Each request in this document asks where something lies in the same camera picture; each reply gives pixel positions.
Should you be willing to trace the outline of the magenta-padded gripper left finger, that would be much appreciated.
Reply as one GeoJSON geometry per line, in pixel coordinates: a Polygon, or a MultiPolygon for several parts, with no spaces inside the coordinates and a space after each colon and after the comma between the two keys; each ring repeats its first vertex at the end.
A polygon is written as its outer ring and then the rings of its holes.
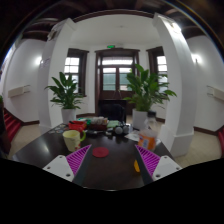
{"type": "Polygon", "coordinates": [[[90,149],[91,145],[87,145],[67,156],[58,155],[44,170],[81,186],[90,160],[90,149]]]}

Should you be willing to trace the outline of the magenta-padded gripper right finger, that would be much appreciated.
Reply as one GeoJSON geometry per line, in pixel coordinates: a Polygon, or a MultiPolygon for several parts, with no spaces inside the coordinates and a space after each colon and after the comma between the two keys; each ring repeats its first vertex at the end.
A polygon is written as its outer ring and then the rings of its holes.
{"type": "Polygon", "coordinates": [[[135,171],[145,185],[182,169],[163,144],[157,144],[153,151],[136,145],[135,158],[135,171]]]}

